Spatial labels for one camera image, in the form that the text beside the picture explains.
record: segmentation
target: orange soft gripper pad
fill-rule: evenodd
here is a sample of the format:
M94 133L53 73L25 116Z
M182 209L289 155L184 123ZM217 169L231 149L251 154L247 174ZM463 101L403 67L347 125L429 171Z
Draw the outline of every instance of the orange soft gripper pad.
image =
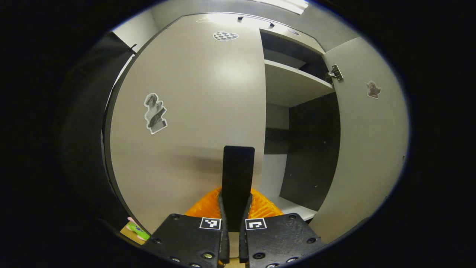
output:
M191 207L185 215L191 217L205 217L220 219L220 206L218 205L218 195L221 187L209 192Z
M255 189L251 189L253 201L249 209L248 219L266 218L284 215L277 206L275 206L269 199Z

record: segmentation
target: checkerboard sticker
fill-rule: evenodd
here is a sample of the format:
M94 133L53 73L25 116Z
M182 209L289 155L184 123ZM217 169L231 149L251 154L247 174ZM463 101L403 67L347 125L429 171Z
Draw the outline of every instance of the checkerboard sticker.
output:
M202 218L202 222L200 223L199 228L200 229L220 230L221 229L221 219Z
M266 222L264 218L246 219L246 230L266 229Z
M238 35L232 32L218 31L213 34L213 38L218 41L230 41L238 38Z

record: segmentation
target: bolt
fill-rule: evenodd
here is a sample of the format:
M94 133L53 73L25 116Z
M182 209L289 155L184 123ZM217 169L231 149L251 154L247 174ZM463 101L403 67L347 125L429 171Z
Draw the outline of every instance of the bolt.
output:
M211 259L211 258L213 258L213 254L211 254L211 253L203 253L202 257L203 257L203 258L207 258L207 259Z
M264 258L266 255L264 253L256 253L255 255L253 255L253 258L255 259L262 259Z

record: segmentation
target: green toy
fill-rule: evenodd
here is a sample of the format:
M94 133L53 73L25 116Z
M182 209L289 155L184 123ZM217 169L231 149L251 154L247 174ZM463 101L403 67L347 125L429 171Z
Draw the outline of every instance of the green toy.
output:
M133 231L134 233L137 234L137 238L140 240L147 241L150 238L150 235L148 235L146 232L144 232L135 222L131 217L128 217L128 220L130 221L126 225L126 229L129 231Z

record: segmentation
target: metal hinge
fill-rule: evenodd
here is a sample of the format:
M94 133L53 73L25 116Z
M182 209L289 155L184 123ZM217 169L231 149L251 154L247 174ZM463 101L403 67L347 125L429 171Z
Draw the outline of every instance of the metal hinge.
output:
M341 81L344 79L344 77L342 76L342 74L340 73L340 70L339 70L339 67L336 65L332 65L332 71L328 72L327 73L327 76L329 78L331 77L334 77L334 78L337 78L337 80Z

